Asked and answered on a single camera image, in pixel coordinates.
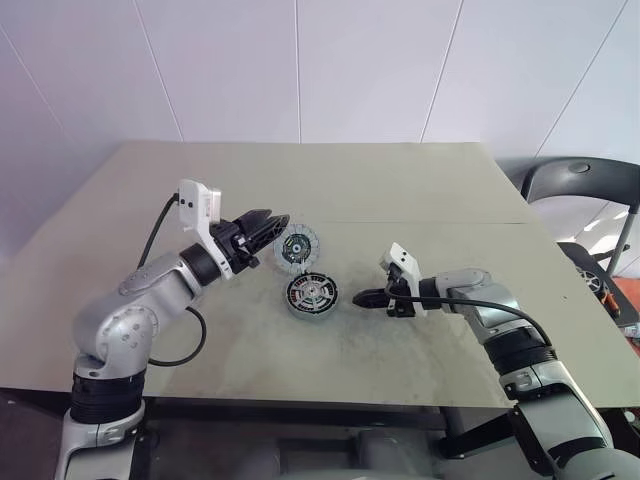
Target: gray table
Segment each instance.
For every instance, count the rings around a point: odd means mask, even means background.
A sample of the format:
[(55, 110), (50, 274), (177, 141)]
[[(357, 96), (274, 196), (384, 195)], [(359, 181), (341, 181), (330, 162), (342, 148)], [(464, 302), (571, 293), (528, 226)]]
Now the gray table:
[[(598, 407), (640, 404), (640, 359), (533, 212), (477, 144), (261, 145), (134, 142), (120, 149), (16, 256), (0, 281), (0, 386), (69, 389), (71, 325), (135, 267), (178, 180), (223, 191), (223, 216), (289, 213), (321, 242), (314, 269), (341, 291), (333, 316), (309, 324), (282, 301), (287, 275), (271, 251), (255, 271), (217, 282), (199, 305), (210, 336), (175, 369), (151, 367), (159, 396), (371, 404), (506, 406), (497, 375), (457, 315), (392, 319), (353, 306), (384, 284), (391, 242), (423, 274), (489, 270), (552, 338)], [(169, 216), (152, 255), (192, 243)], [(188, 316), (158, 339), (178, 358), (198, 337)]]

